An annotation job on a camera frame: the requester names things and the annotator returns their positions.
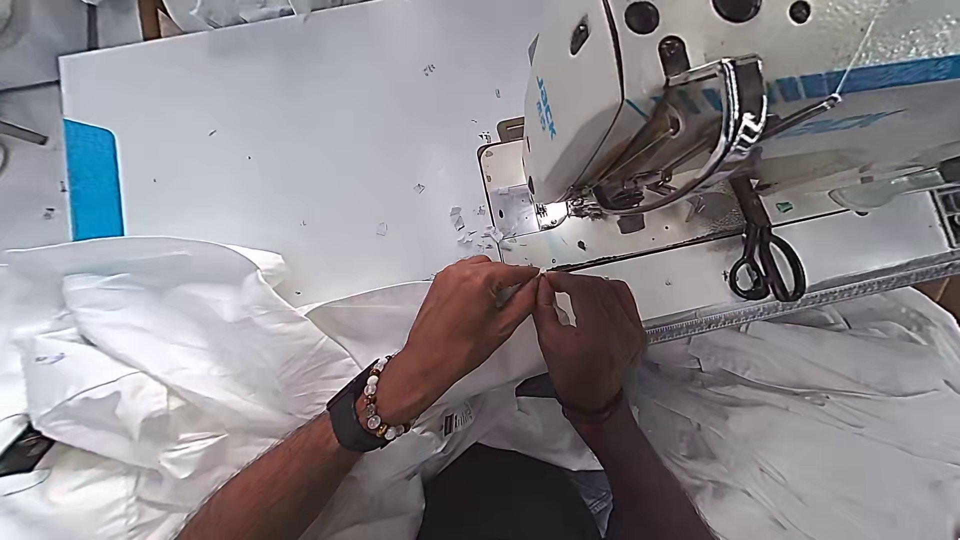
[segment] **bracelet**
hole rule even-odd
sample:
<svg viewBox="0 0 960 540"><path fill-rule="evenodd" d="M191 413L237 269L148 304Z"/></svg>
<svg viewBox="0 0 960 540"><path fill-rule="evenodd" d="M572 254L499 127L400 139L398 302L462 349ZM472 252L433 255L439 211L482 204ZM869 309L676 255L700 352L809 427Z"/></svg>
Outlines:
<svg viewBox="0 0 960 540"><path fill-rule="evenodd" d="M570 422L577 424L599 425L603 424L609 420L611 416L613 416L621 402L623 402L623 388L620 388L620 391L617 392L613 398L608 401L606 405L603 405L599 410L578 410L570 405L565 404L564 402L560 402L560 407L564 412L564 417L566 417L566 419Z"/></svg>
<svg viewBox="0 0 960 540"><path fill-rule="evenodd" d="M361 420L361 424L366 426L367 429L373 431L376 436L381 439L388 441L392 441L409 431L410 425L416 420L414 419L398 426L388 426L383 423L380 415L376 413L376 384L380 382L380 374L383 373L383 368L387 367L387 362L389 362L391 358L393 358L391 355L379 358L370 370L370 376L367 377L367 385L364 386L363 389L364 419Z"/></svg>

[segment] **black watch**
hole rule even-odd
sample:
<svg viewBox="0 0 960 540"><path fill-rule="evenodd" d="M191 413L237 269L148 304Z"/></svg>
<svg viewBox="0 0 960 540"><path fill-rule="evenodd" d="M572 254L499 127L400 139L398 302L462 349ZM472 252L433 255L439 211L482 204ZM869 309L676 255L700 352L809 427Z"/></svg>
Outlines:
<svg viewBox="0 0 960 540"><path fill-rule="evenodd" d="M361 371L326 403L333 434L337 436L340 446L352 452L365 453L383 448L390 443L389 440L365 430L360 425L360 419L357 418L357 400L363 395L364 386L367 385L367 378L375 363L367 366L367 369Z"/></svg>

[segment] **sewing machine logo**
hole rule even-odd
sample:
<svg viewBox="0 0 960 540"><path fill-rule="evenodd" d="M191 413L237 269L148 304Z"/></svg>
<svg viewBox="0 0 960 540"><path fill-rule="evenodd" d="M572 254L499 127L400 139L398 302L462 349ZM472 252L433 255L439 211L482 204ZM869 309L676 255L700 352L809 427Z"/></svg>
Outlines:
<svg viewBox="0 0 960 540"><path fill-rule="evenodd" d="M543 79L537 77L537 86L540 87L540 100L537 102L537 115L540 116L540 128L543 131L550 130L550 140L557 134L557 128L553 125L553 114L550 113L550 103L546 100L546 86Z"/></svg>

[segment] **blue stripe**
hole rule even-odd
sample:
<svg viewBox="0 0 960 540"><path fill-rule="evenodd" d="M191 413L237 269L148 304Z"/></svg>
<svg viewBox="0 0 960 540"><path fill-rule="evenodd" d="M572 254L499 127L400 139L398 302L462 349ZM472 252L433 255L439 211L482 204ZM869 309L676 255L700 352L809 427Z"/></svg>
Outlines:
<svg viewBox="0 0 960 540"><path fill-rule="evenodd" d="M800 85L797 84L795 77L777 79L777 88L780 89L780 95L783 96L783 101L803 99L803 96L800 95Z"/></svg>
<svg viewBox="0 0 960 540"><path fill-rule="evenodd" d="M690 112L694 114L700 114L700 108L697 107L697 104L690 99L690 96L684 90L678 90L677 94L680 95L680 101L684 102L684 106Z"/></svg>
<svg viewBox="0 0 960 540"><path fill-rule="evenodd" d="M767 102L771 105L777 103L777 93L774 91L774 86L770 83L767 83Z"/></svg>
<svg viewBox="0 0 960 540"><path fill-rule="evenodd" d="M649 119L650 119L649 116L647 116L646 114L643 113L642 110L640 110L640 107L637 107L637 106L636 106L636 103L634 103L634 102L632 102L632 101L630 101L630 100L628 99L628 100L627 100L627 105L629 105L631 108L633 108L633 110L637 111L637 112L640 114L640 116L643 116L643 119L644 119L644 120L649 120Z"/></svg>
<svg viewBox="0 0 960 540"><path fill-rule="evenodd" d="M63 120L73 239L123 236L116 139L103 128Z"/></svg>
<svg viewBox="0 0 960 540"><path fill-rule="evenodd" d="M840 86L843 74L841 70L803 75L800 81L804 94L808 99L829 96ZM840 92L849 94L951 79L960 79L960 55L855 67Z"/></svg>
<svg viewBox="0 0 960 540"><path fill-rule="evenodd" d="M720 101L720 92L716 88L704 88L704 99L713 107L713 110L720 112L723 110L723 102Z"/></svg>

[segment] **black scissors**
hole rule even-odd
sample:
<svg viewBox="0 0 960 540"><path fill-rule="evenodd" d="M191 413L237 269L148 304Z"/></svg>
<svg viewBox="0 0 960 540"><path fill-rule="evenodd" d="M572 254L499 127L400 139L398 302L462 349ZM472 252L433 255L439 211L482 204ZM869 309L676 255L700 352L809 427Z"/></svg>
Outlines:
<svg viewBox="0 0 960 540"><path fill-rule="evenodd" d="M774 298L781 302L800 300L806 292L806 275L797 252L793 251L786 240L771 231L770 216L760 202L759 195L754 191L750 176L734 177L730 180L730 185L737 202L740 203L743 217L747 221L747 228L744 231L743 257L733 264L728 276L730 289L745 300L762 300L770 295L771 290ZM777 246L790 266L790 273L793 274L793 290L786 288L783 275L770 249L771 244ZM754 281L749 289L740 288L737 283L737 272L744 266L747 267L747 272Z"/></svg>

